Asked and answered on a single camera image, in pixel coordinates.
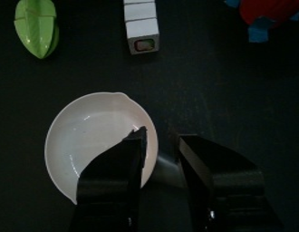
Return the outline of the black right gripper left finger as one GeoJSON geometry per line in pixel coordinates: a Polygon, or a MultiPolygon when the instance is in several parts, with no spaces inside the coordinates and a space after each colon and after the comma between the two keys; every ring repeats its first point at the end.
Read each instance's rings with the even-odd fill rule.
{"type": "Polygon", "coordinates": [[[146,144],[142,126],[89,162],[77,182],[67,232],[137,232],[146,144]]]}

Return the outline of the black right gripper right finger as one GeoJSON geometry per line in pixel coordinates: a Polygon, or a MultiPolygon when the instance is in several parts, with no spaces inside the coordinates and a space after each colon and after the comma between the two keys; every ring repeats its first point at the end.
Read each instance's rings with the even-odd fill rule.
{"type": "Polygon", "coordinates": [[[265,196],[261,170],[197,135],[177,139],[193,232],[284,232],[265,196]]]}

